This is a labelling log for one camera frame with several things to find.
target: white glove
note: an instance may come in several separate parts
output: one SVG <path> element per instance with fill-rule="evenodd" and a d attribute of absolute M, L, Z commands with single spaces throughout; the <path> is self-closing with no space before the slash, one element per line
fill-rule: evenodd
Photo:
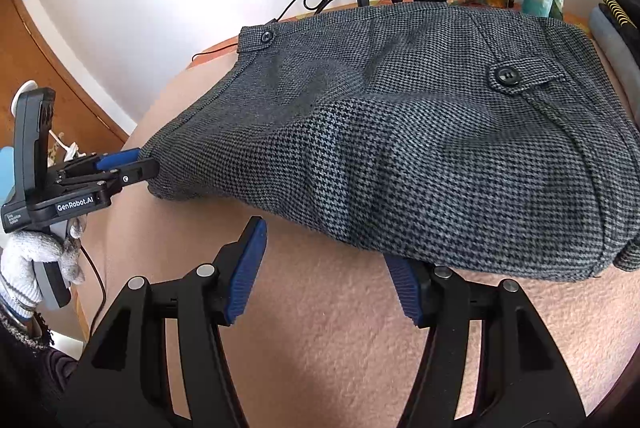
<path fill-rule="evenodd" d="M 9 236 L 0 255 L 0 301 L 23 324 L 30 321 L 36 305 L 43 299 L 33 262 L 60 262 L 66 280 L 74 284 L 84 282 L 78 256 L 86 217 L 72 218 L 69 223 L 62 244 L 49 234 L 17 231 Z"/>

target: pocket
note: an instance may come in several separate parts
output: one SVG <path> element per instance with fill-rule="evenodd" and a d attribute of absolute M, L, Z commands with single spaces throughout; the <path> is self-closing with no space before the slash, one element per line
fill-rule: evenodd
<path fill-rule="evenodd" d="M 490 64 L 487 79 L 492 90 L 519 94 L 549 82 L 566 82 L 564 67 L 551 58 L 524 57 Z"/>

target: button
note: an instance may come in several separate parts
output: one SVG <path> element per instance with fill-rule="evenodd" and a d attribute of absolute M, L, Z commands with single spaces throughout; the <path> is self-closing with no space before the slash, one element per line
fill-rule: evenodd
<path fill-rule="evenodd" d="M 260 36 L 260 41 L 262 43 L 269 43 L 273 39 L 273 32 L 270 30 L 265 30 Z"/>
<path fill-rule="evenodd" d="M 520 82 L 520 72 L 510 66 L 503 66 L 495 71 L 495 78 L 505 86 L 515 86 Z"/>

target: beige blanket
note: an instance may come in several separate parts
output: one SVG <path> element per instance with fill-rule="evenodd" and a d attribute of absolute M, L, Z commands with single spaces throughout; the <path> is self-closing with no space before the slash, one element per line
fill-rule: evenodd
<path fill-rule="evenodd" d="M 178 75 L 146 114 L 126 147 L 138 147 L 204 94 L 236 61 L 234 53 Z M 165 202 L 145 184 L 90 216 L 84 245 L 106 282 L 108 303 L 127 280 L 182 277 L 238 239 L 248 218 L 268 221 L 267 252 L 244 316 L 222 328 L 242 407 L 256 427 L 395 426 L 426 338 L 404 317 L 383 258 L 340 244 L 229 199 Z M 85 264 L 79 288 L 91 319 L 100 301 Z M 498 275 L 461 271 L 496 284 Z M 609 268 L 601 277 L 559 284 L 519 280 L 555 338 L 591 411 L 640 343 L 640 271 Z M 179 374 L 175 325 L 168 329 L 172 395 L 188 415 Z M 471 410 L 479 324 L 472 325 L 459 414 Z"/>

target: gray houndstooth garment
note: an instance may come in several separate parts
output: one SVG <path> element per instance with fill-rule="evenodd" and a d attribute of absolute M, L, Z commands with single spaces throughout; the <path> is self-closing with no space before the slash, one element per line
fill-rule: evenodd
<path fill-rule="evenodd" d="M 144 146 L 154 195 L 456 268 L 640 267 L 640 136 L 577 28 L 407 3 L 244 28 L 238 53 Z"/>

